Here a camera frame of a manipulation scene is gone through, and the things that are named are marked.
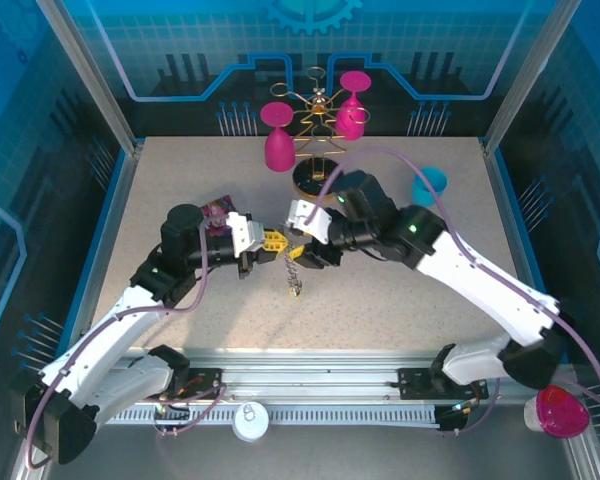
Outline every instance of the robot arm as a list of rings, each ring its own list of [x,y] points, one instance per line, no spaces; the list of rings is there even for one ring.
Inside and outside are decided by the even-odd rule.
[[[199,237],[202,220],[202,212],[194,205],[173,208],[161,227],[160,245],[140,265],[130,286],[100,322],[117,319],[131,308],[153,310],[124,316],[101,333],[92,328],[39,375],[22,371],[12,383],[16,431],[26,436],[42,395],[61,375],[34,437],[34,445],[56,462],[73,460],[100,426],[130,405],[156,394],[178,398],[188,379],[189,361],[169,347],[152,349],[122,371],[111,369],[149,327],[166,315],[166,309],[176,306],[195,286],[196,270],[202,265]],[[226,223],[231,227],[230,237],[214,237],[206,232],[210,268],[237,265],[243,278],[254,262],[265,263],[275,258],[275,254],[263,248],[263,226],[249,215],[232,212]],[[76,363],[65,370],[67,359],[85,343]]]
[[[332,191],[345,215],[319,209],[305,225],[314,205],[302,200],[292,203],[289,226],[313,237],[310,244],[295,252],[296,262],[308,268],[339,266],[343,252],[371,248],[387,260],[401,262],[444,283],[506,331],[488,341],[444,347],[430,372],[439,390],[503,376],[535,389],[549,384],[566,349],[562,330],[545,313],[550,310],[565,318],[553,297],[523,284],[461,240],[476,262],[496,271],[545,307],[545,311],[534,309],[516,292],[475,268],[441,218],[416,205],[397,209],[371,175],[362,171],[343,175]]]

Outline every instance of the cyan cup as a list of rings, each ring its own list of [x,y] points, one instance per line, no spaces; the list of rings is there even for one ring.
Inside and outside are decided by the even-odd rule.
[[[441,196],[447,188],[448,183],[444,172],[439,168],[425,167],[422,169],[422,173],[427,177],[427,180],[429,180],[429,183],[431,183],[438,196]],[[429,207],[434,204],[433,195],[431,195],[431,192],[429,192],[429,189],[418,175],[416,175],[413,187],[411,188],[411,200],[416,205],[423,207]]]

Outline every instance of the speckled surface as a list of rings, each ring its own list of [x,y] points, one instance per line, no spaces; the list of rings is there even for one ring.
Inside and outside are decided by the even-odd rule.
[[[128,285],[160,241],[160,225],[179,203],[205,204],[230,194],[241,212],[276,227],[295,198],[291,172],[264,165],[264,138],[148,138],[113,250],[96,319]],[[442,199],[463,237],[515,273],[487,171],[475,138],[364,138],[355,148],[396,148],[420,166],[447,173]],[[371,156],[358,164],[376,175],[397,206],[409,202],[413,173]],[[299,270],[301,298],[287,293],[284,263],[256,266],[246,280],[233,267],[215,271],[202,305],[147,332],[135,346],[183,348],[365,349],[435,351],[450,342],[499,333],[500,327],[446,286],[404,266],[361,253],[340,268]],[[195,290],[183,301],[190,304]]]

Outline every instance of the white cap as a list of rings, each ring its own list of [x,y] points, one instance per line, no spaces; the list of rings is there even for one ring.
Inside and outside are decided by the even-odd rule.
[[[269,428],[269,413],[257,402],[240,405],[233,419],[233,431],[245,442],[255,442]]]

